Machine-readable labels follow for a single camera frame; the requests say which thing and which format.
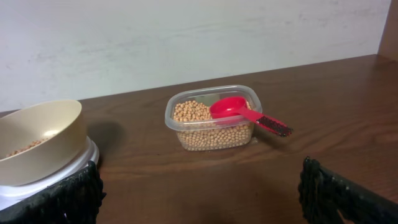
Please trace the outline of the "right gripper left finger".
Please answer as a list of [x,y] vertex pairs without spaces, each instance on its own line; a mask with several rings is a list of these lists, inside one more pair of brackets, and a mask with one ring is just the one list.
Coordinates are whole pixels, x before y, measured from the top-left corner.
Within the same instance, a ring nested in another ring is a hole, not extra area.
[[103,181],[93,161],[82,170],[1,210],[1,224],[96,224]]

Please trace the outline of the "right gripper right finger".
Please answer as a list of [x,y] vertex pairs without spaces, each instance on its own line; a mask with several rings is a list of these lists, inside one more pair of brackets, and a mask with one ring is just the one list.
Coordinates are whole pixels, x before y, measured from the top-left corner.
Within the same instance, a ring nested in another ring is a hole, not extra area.
[[397,204],[326,169],[310,157],[303,160],[299,203],[308,223],[397,223]]

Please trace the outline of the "red plastic measuring scoop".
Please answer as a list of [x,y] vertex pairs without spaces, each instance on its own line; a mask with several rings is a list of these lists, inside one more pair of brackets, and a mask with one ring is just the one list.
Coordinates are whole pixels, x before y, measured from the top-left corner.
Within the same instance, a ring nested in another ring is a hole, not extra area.
[[217,101],[210,106],[210,113],[212,118],[216,119],[241,115],[263,129],[280,137],[290,136],[293,132],[293,129],[283,122],[260,112],[250,110],[247,106],[246,99],[242,96],[232,96]]

